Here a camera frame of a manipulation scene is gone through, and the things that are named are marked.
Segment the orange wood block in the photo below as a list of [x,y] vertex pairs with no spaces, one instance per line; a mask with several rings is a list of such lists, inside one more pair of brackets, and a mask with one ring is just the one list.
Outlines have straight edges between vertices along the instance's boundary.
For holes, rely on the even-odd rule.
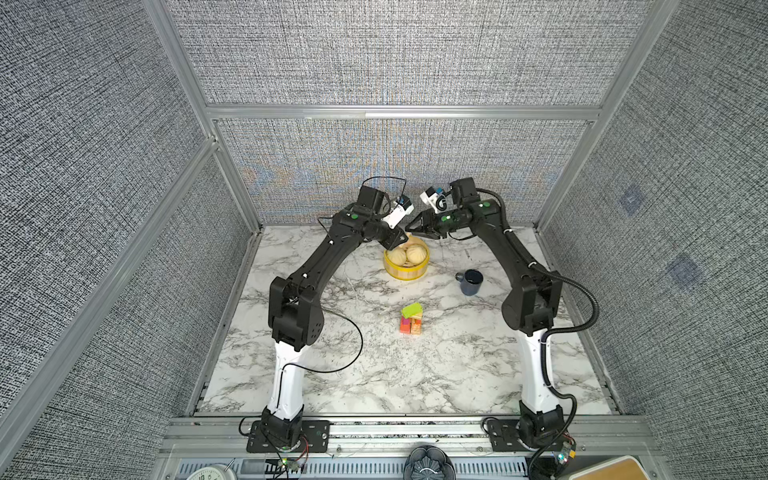
[[400,319],[399,330],[403,334],[411,334],[412,333],[412,319],[411,318],[402,317]]

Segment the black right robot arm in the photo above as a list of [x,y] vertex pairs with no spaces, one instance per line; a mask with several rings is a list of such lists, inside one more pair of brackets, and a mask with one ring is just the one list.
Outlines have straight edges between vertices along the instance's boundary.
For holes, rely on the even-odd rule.
[[[529,449],[545,450],[558,444],[575,414],[566,415],[560,404],[573,397],[557,391],[553,384],[550,338],[594,325],[599,317],[595,296],[578,282],[543,267],[515,235],[501,197],[476,187],[473,179],[452,182],[448,192],[429,187],[419,198],[427,209],[406,226],[407,232],[443,239],[468,229],[491,250],[507,275],[510,292],[502,302],[501,313],[515,334],[523,372],[519,439]],[[593,313],[581,326],[556,328],[554,319],[565,283],[585,294]]]

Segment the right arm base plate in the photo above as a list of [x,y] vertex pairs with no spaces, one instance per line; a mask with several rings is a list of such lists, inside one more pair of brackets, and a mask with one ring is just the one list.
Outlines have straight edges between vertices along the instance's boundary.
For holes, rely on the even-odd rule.
[[522,441],[518,423],[518,418],[485,417],[481,421],[481,429],[487,435],[493,452],[534,452],[536,450],[536,447],[531,447]]

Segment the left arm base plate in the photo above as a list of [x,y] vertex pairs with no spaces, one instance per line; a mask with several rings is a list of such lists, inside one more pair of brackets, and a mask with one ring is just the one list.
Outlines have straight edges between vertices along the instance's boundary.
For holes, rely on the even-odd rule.
[[252,424],[247,453],[326,453],[331,423],[325,420],[262,421]]

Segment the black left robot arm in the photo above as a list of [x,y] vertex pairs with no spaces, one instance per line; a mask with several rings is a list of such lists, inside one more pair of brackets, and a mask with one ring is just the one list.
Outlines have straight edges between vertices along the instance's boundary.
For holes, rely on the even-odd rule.
[[324,327],[321,297],[327,284],[361,244],[375,241],[391,251],[407,235],[399,223],[414,209],[409,197],[391,199],[376,188],[360,187],[355,202],[329,217],[326,235],[310,257],[291,275],[277,277],[269,289],[268,325],[275,342],[276,364],[270,400],[259,429],[274,447],[287,451],[302,431],[303,358]]

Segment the green wood block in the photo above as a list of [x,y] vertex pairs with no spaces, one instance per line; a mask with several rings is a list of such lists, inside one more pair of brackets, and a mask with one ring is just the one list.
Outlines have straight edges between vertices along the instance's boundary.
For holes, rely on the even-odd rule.
[[412,303],[401,310],[403,318],[421,318],[422,315],[423,307],[420,303]]

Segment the plain natural wood block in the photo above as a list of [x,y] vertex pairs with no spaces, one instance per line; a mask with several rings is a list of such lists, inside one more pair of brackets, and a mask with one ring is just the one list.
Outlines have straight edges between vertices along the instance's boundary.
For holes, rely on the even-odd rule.
[[422,334],[422,319],[413,317],[410,319],[410,334],[421,335]]

